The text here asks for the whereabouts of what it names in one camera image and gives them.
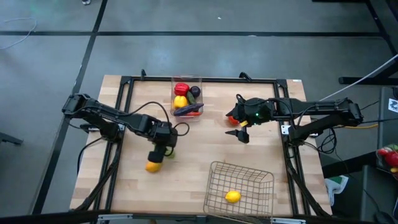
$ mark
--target lemon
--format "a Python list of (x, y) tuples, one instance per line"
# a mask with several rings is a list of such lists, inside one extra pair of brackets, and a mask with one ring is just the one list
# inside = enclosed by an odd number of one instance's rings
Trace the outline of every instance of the lemon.
[(237, 192), (236, 190), (232, 190), (225, 195), (225, 199), (229, 203), (236, 203), (241, 199), (241, 193)]
[(157, 162), (147, 162), (147, 165), (145, 166), (145, 170), (148, 172), (156, 172), (162, 167), (161, 163)]

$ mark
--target clear plastic container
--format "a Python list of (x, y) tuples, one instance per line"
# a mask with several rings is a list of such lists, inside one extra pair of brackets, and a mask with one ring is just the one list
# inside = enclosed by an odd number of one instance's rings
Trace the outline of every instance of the clear plastic container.
[[(193, 86), (197, 86), (200, 89), (200, 95), (198, 97), (195, 98), (196, 103), (203, 103), (203, 88), (201, 85), (201, 77), (194, 77), (192, 75), (185, 75), (185, 76), (180, 76), (180, 77), (172, 77), (172, 85), (171, 85), (171, 106), (170, 106), (170, 112), (171, 114), (174, 116), (174, 111), (176, 110), (176, 108), (174, 108), (174, 98), (176, 97), (175, 93), (174, 93), (174, 87), (176, 86), (176, 84), (178, 83), (185, 83), (187, 84), (190, 88)], [(198, 112), (200, 112), (201, 114), (203, 114), (203, 107), (202, 106)], [(175, 116), (175, 118), (179, 121), (199, 121), (200, 120), (200, 116), (201, 115), (196, 115), (196, 116)]]

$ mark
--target orange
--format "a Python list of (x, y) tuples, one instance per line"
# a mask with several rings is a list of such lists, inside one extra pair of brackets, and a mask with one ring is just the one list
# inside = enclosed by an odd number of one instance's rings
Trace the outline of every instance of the orange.
[(145, 166), (145, 170), (148, 172), (156, 172), (156, 171), (160, 170), (161, 167), (162, 167), (161, 163), (148, 161)]

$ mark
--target wooden tabletop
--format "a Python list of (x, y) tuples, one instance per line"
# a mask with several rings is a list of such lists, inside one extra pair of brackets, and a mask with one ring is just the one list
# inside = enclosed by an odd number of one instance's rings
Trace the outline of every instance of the wooden tabletop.
[[(98, 101), (114, 106), (121, 76), (104, 76)], [(302, 82), (287, 80), (291, 98), (305, 100)], [(253, 83), (203, 83), (204, 112), (200, 121), (190, 123), (190, 132), (178, 137), (176, 156), (165, 158), (157, 173), (145, 171), (148, 152), (153, 145), (147, 139), (126, 131), (119, 170), (112, 201), (112, 212), (153, 214), (203, 214), (203, 201), (210, 164), (213, 161), (265, 170), (273, 173), (274, 216), (289, 217), (292, 214), (285, 162), (278, 123), (268, 122), (248, 129), (250, 143), (243, 144), (236, 137), (224, 134), (233, 130), (225, 114), (235, 105), (235, 95), (244, 98), (272, 98), (274, 89), (269, 84)], [(130, 111), (148, 101), (158, 101), (170, 108), (171, 87), (169, 82), (134, 82)], [(149, 114), (165, 121), (164, 112), (157, 105), (148, 105), (140, 113)], [(176, 124), (171, 114), (170, 121)], [(310, 122), (303, 117), (302, 124)], [(184, 133), (186, 128), (178, 128)], [(88, 142), (98, 138), (90, 133)], [(314, 139), (308, 142), (315, 144)], [(86, 149), (78, 174), (70, 208), (79, 206), (93, 190), (100, 176), (105, 141)], [(308, 146), (300, 146), (306, 186), (322, 208), (331, 213), (322, 167), (318, 152)], [(104, 208), (108, 185), (104, 187), (100, 208)], [(300, 213), (303, 213), (301, 195), (296, 186)]]

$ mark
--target red bell pepper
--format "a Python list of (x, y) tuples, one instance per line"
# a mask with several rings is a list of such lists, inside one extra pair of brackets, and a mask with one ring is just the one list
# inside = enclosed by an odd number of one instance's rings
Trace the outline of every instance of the red bell pepper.
[(189, 112), (184, 116), (200, 116), (200, 115), (201, 115), (201, 112)]
[(395, 151), (388, 152), (388, 154), (384, 156), (384, 160), (390, 166), (398, 167), (398, 152)]
[(228, 116), (228, 120), (232, 125), (238, 125), (239, 121), (235, 120), (232, 116)]
[(177, 83), (174, 87), (174, 94), (176, 96), (185, 96), (187, 95), (187, 91), (189, 90), (189, 86), (185, 83)]

